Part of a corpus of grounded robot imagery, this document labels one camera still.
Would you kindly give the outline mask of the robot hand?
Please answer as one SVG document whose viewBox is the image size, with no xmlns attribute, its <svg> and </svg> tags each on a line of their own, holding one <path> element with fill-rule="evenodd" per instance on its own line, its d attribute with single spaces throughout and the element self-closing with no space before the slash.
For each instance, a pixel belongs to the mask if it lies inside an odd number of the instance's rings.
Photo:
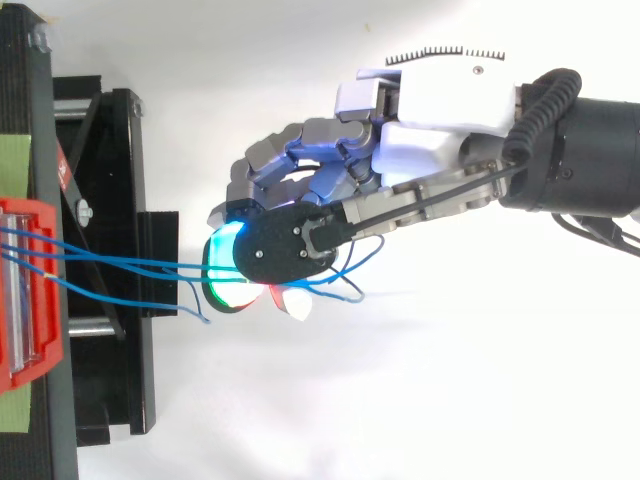
<svg viewBox="0 0 640 480">
<path fill-rule="evenodd" d="M 340 246 L 459 215 L 504 196 L 503 140 L 518 90 L 499 52 L 427 48 L 362 69 L 334 114 L 250 147 L 208 218 L 203 292 L 237 313 L 270 289 L 296 318 Z"/>
</svg>

